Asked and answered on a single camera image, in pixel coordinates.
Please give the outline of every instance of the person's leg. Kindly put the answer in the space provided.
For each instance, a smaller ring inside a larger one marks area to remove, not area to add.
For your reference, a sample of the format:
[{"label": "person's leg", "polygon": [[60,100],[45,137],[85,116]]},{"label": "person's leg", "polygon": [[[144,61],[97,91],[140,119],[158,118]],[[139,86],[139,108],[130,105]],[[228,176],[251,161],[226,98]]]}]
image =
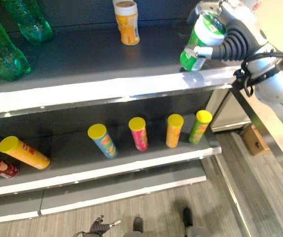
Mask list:
[{"label": "person's leg", "polygon": [[123,237],[142,237],[143,234],[139,231],[130,231],[127,232]]},{"label": "person's leg", "polygon": [[127,232],[123,237],[142,237],[143,236],[143,220],[136,217],[133,221],[133,231]]},{"label": "person's leg", "polygon": [[188,207],[183,210],[183,223],[187,237],[210,237],[204,228],[193,226],[192,211]]},{"label": "person's leg", "polygon": [[201,227],[188,226],[186,228],[187,237],[211,237],[206,229]]}]

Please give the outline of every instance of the black shoe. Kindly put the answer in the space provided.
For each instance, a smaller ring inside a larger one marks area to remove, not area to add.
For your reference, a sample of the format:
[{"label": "black shoe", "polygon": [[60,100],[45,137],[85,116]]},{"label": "black shoe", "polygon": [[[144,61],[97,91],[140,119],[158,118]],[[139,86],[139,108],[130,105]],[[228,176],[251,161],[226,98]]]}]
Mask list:
[{"label": "black shoe", "polygon": [[183,210],[183,223],[185,228],[193,225],[192,211],[188,207]]},{"label": "black shoe", "polygon": [[143,220],[141,217],[136,217],[133,221],[133,231],[139,231],[143,233]]}]

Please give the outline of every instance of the yellow lid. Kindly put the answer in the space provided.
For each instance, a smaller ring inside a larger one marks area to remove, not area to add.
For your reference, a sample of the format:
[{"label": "yellow lid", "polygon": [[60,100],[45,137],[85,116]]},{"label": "yellow lid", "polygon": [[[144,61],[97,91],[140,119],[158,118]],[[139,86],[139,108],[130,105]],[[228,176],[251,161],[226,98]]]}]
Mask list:
[{"label": "yellow lid", "polygon": [[15,136],[5,137],[0,142],[0,152],[6,153],[18,146],[19,139]]},{"label": "yellow lid", "polygon": [[168,124],[174,127],[180,127],[184,123],[184,119],[181,115],[178,114],[172,114],[167,118]]},{"label": "yellow lid", "polygon": [[196,113],[196,119],[202,123],[210,123],[212,121],[212,115],[207,110],[200,110]]},{"label": "yellow lid", "polygon": [[87,134],[92,139],[99,139],[105,135],[106,131],[105,125],[96,123],[88,129]]},{"label": "yellow lid", "polygon": [[128,126],[133,131],[139,131],[146,127],[146,121],[141,117],[134,117],[129,120]]}]

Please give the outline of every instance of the cardboard box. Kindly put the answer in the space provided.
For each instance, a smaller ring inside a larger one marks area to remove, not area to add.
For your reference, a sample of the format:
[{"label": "cardboard box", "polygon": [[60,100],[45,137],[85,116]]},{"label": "cardboard box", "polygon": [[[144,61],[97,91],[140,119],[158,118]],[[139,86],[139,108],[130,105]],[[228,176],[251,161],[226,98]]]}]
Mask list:
[{"label": "cardboard box", "polygon": [[264,138],[254,125],[249,126],[242,134],[242,137],[254,156],[265,155],[271,152]]}]

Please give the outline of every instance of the shelf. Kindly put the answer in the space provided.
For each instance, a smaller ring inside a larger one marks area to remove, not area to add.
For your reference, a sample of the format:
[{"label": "shelf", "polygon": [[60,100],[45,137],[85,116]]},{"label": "shelf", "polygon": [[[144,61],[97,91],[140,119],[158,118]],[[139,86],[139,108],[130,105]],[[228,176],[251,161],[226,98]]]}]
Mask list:
[{"label": "shelf", "polygon": [[15,82],[0,80],[0,118],[230,86],[237,67],[221,62],[205,65],[221,70],[180,73],[189,33],[188,26],[141,28],[136,46],[123,45],[117,29],[61,32],[40,46],[14,37],[32,72]]},{"label": "shelf", "polygon": [[38,150],[47,151],[44,153],[49,154],[50,166],[40,171],[21,163],[16,177],[0,177],[0,195],[73,184],[221,153],[221,147],[210,130],[199,144],[190,144],[188,135],[194,115],[184,116],[184,120],[179,144],[174,149],[165,145],[165,121],[147,123],[149,148],[145,152],[135,148],[128,126],[109,128],[109,134],[119,149],[119,155],[113,159],[103,156],[86,131],[30,140],[28,143]]},{"label": "shelf", "polygon": [[37,217],[43,191],[0,197],[0,222]]},{"label": "shelf", "polygon": [[200,160],[45,190],[42,215],[129,198],[206,180]]},{"label": "shelf", "polygon": [[200,160],[0,197],[0,222],[33,218],[206,180]]}]

